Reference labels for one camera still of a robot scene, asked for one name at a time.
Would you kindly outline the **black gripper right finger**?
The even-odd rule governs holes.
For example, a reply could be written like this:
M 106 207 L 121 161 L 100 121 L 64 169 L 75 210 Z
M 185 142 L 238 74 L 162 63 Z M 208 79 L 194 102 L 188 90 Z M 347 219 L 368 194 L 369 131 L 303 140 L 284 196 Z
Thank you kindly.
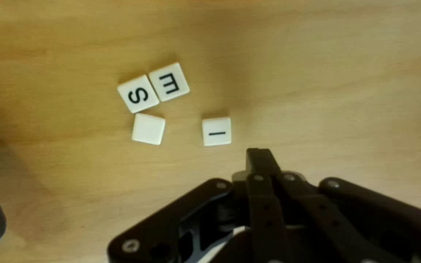
M 421 209 L 349 181 L 312 185 L 249 149 L 245 200 L 252 258 L 262 263 L 421 263 Z

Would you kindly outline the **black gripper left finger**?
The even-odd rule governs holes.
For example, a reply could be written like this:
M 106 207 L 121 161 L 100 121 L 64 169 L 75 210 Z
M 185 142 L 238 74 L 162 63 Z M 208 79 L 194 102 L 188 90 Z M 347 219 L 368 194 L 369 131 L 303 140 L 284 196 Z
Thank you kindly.
M 249 263 L 246 188 L 242 181 L 211 178 L 116 235 L 108 263 Z

